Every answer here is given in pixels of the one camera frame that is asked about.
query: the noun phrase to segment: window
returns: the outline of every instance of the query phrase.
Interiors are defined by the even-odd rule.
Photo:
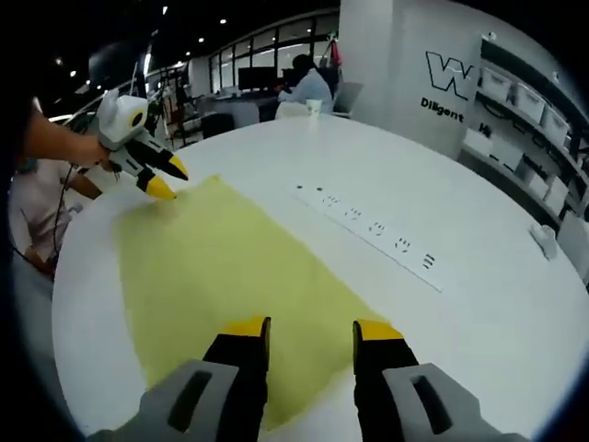
[[[250,67],[249,66],[249,57],[241,57],[236,59],[236,82],[239,86],[239,69],[242,67]]]
[[[249,54],[249,45],[250,45],[250,40],[244,40],[239,42],[238,44],[236,44],[236,58],[241,56],[241,55],[246,55]]]
[[[211,79],[213,80],[213,92],[221,89],[221,71],[219,70],[219,54],[211,59]]]
[[[293,68],[293,59],[301,54],[309,54],[310,47],[308,43],[293,44],[278,48],[278,76],[283,76],[283,69]]]
[[[328,41],[316,41],[315,42],[315,47],[313,49],[313,61],[315,62],[315,64],[317,66],[319,66],[319,62],[321,61],[321,58],[323,58],[324,55],[327,55],[327,49],[328,49]]]
[[[279,41],[290,41],[311,37],[311,19],[296,21],[278,29]]]
[[[274,49],[254,53],[252,64],[254,67],[274,66]]]
[[[260,35],[254,37],[254,51],[260,48],[265,48],[267,46],[273,46],[276,32],[274,29],[268,30]]]
[[[233,47],[221,52],[221,87],[233,86]]]
[[[340,18],[336,16],[320,16],[317,17],[316,35],[330,34],[337,32],[340,26]]]

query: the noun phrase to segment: office chair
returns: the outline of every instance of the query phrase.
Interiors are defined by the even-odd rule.
[[[360,83],[343,83],[336,93],[332,114],[336,117],[352,117],[352,108],[364,85]]]

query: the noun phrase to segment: paper cup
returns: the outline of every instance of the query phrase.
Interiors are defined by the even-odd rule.
[[[309,110],[311,116],[317,116],[321,112],[321,101],[320,99],[308,99],[306,101],[306,108]]]

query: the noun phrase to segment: white table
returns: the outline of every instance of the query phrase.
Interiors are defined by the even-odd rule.
[[[475,394],[492,425],[535,435],[566,399],[589,350],[589,296],[561,250],[552,262],[543,257],[527,233],[533,218],[470,170],[324,115],[249,126],[179,156],[191,182],[168,178],[174,189],[221,173],[403,332],[421,362]],[[291,197],[285,189],[296,182],[337,189],[434,250],[450,269],[443,293]],[[131,418],[144,392],[111,233],[125,210],[146,201],[128,183],[117,186],[65,235],[53,342],[64,396],[86,434]],[[261,440],[361,440],[352,389],[350,370],[327,397]]]

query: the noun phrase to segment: yellow cloth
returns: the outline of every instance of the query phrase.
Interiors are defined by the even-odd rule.
[[[354,320],[382,320],[217,177],[131,211],[119,233],[127,324],[148,387],[202,358],[229,321],[272,318],[267,429],[300,414],[352,362]]]

